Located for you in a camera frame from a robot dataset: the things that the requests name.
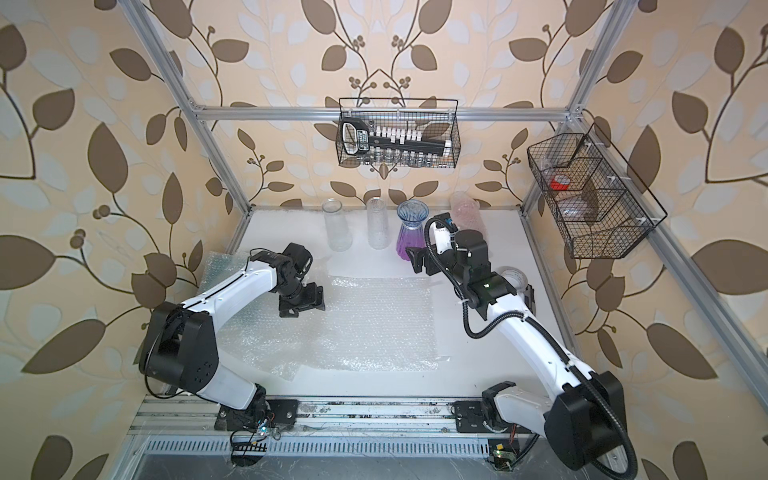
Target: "glass jar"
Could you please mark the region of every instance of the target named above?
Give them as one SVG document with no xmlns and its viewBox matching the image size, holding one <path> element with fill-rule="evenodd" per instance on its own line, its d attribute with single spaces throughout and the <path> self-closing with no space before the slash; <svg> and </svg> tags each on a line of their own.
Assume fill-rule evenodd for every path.
<svg viewBox="0 0 768 480">
<path fill-rule="evenodd" d="M 403 260 L 410 260 L 406 247 L 426 247 L 424 221 L 429 216 L 429 207 L 420 200 L 406 200 L 397 207 L 397 216 L 402 221 L 397 237 L 397 254 Z"/>
<path fill-rule="evenodd" d="M 352 246 L 352 232 L 346 222 L 341 200 L 329 198 L 323 202 L 323 217 L 326 221 L 328 247 L 334 252 L 343 252 Z"/>
<path fill-rule="evenodd" d="M 389 245 L 389 215 L 386 201 L 381 197 L 369 198 L 366 202 L 368 214 L 368 245 L 381 250 Z"/>
</svg>

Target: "black wire basket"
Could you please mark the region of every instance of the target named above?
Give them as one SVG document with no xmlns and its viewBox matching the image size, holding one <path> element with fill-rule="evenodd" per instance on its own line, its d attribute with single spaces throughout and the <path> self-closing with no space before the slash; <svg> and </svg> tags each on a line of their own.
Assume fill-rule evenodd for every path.
<svg viewBox="0 0 768 480">
<path fill-rule="evenodd" d="M 667 217 L 629 163 L 618 174 L 605 159 L 601 137 L 593 125 L 586 134 L 559 134 L 528 147 L 533 176 L 573 258 L 623 258 Z M 632 190 L 647 193 L 656 212 Z"/>
<path fill-rule="evenodd" d="M 455 168 L 457 108 L 444 98 L 340 98 L 339 165 Z"/>
</svg>

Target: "ventilation grill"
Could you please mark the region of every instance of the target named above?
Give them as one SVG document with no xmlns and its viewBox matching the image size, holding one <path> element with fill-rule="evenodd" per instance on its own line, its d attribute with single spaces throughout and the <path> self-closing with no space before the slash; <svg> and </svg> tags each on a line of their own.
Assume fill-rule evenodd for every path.
<svg viewBox="0 0 768 480">
<path fill-rule="evenodd" d="M 228 455 L 230 452 L 228 437 L 212 439 L 204 435 L 164 436 L 167 438 L 147 442 L 148 455 Z M 248 436 L 243 435 L 242 440 L 247 440 Z M 486 439 L 341 439 L 284 436 L 279 441 L 267 439 L 259 446 L 266 447 L 266 455 L 272 456 L 486 458 L 489 454 Z"/>
</svg>

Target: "red object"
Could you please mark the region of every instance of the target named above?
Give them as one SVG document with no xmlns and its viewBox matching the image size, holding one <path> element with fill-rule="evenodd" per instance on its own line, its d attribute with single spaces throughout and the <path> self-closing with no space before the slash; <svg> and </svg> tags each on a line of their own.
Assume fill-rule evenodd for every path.
<svg viewBox="0 0 768 480">
<path fill-rule="evenodd" d="M 552 190 L 567 190 L 571 186 L 571 179 L 565 175 L 555 175 L 549 187 Z"/>
</svg>

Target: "white table surface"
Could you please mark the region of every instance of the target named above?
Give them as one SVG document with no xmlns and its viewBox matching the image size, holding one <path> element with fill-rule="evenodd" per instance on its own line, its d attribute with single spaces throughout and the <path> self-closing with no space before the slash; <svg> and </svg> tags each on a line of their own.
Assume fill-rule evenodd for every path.
<svg viewBox="0 0 768 480">
<path fill-rule="evenodd" d="M 410 263 L 395 252 L 400 222 L 390 210 L 392 241 L 384 250 L 369 247 L 366 232 L 366 212 L 346 213 L 353 245 L 336 253 L 326 243 L 323 215 L 319 211 L 256 210 L 240 243 L 240 251 L 265 247 L 283 251 L 290 243 L 304 245 L 315 261 L 327 260 L 327 270 L 333 276 L 352 277 L 410 277 Z M 430 212 L 430 216 L 440 212 Z M 560 341 L 562 337 L 546 296 L 531 248 L 516 210 L 483 210 L 482 218 L 488 229 L 488 251 L 492 269 L 515 266 L 525 272 L 535 289 L 538 321 Z M 319 370 L 302 366 L 293 381 L 261 372 L 243 361 L 220 351 L 221 361 L 246 379 L 263 385 L 268 395 L 287 396 L 480 396 L 482 390 L 498 382 L 511 380 L 531 392 L 545 394 L 544 387 L 531 367 L 511 343 L 496 331 L 482 339 L 470 339 L 462 325 L 462 309 L 450 282 L 443 275 L 432 280 L 432 308 L 439 367 L 424 372 L 351 372 Z M 306 281 L 313 281 L 312 271 Z M 470 325 L 474 331 L 485 323 L 470 310 Z"/>
</svg>

